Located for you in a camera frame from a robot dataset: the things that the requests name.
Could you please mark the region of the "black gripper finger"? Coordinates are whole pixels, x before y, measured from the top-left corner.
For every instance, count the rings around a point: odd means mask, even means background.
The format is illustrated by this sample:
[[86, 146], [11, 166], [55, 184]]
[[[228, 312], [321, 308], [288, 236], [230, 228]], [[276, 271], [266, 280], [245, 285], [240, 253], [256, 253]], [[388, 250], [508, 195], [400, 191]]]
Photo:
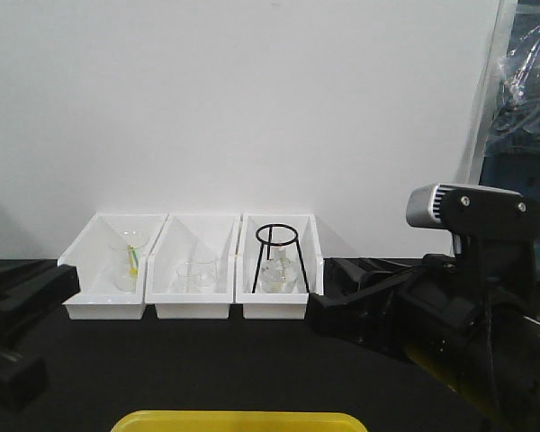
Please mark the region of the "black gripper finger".
[[420, 263], [420, 258], [326, 258], [323, 274], [324, 293], [326, 295], [355, 293]]
[[19, 411], [49, 388], [46, 362], [39, 353], [20, 349], [25, 336], [0, 340], [0, 408]]
[[77, 268], [55, 259], [0, 259], [0, 342], [14, 342], [74, 295]]
[[337, 298], [312, 293], [306, 323], [320, 336], [360, 347], [423, 347], [428, 319], [409, 289], [426, 275], [407, 269]]

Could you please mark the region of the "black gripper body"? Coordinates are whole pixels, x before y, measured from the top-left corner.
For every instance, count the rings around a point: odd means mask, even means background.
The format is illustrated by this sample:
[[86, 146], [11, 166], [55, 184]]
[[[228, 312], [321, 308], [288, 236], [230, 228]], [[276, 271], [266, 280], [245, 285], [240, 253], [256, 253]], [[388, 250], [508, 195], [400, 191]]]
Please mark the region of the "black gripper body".
[[504, 431], [540, 431], [540, 322], [459, 257], [423, 256], [398, 290], [398, 345]]

